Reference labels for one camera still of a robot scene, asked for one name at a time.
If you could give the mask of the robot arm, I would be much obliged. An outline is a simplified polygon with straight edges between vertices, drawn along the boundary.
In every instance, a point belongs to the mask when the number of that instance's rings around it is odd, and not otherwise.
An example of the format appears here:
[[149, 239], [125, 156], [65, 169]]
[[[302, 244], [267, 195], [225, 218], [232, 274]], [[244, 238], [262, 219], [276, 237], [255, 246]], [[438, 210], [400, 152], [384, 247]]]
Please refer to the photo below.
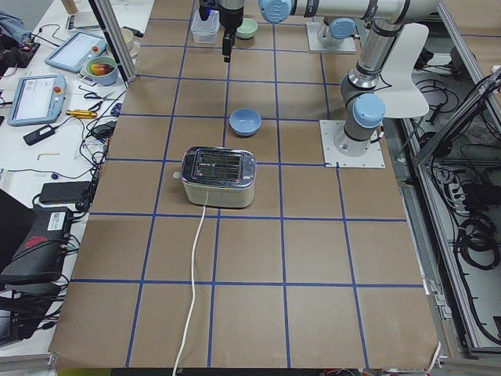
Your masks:
[[374, 93], [380, 72], [403, 27], [433, 13], [437, 1], [260, 1], [262, 17], [278, 24], [288, 16], [346, 16], [372, 23], [357, 64], [341, 83], [347, 111], [335, 147], [350, 157], [362, 156], [384, 118], [384, 102]]
[[355, 21], [352, 18], [326, 16], [323, 18], [323, 27], [319, 32], [319, 40], [323, 44], [332, 45], [350, 38], [354, 33]]

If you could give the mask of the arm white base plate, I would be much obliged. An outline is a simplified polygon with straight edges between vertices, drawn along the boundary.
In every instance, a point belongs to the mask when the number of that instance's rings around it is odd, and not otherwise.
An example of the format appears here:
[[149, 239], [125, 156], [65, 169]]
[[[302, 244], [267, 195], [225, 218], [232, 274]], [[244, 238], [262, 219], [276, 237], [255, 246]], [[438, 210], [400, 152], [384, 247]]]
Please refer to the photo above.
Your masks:
[[385, 168], [377, 132], [368, 140], [354, 141], [344, 132], [345, 121], [321, 120], [324, 165], [328, 168]]
[[330, 29], [323, 22], [308, 22], [308, 47], [310, 52], [336, 54], [355, 54], [354, 38], [334, 38]]

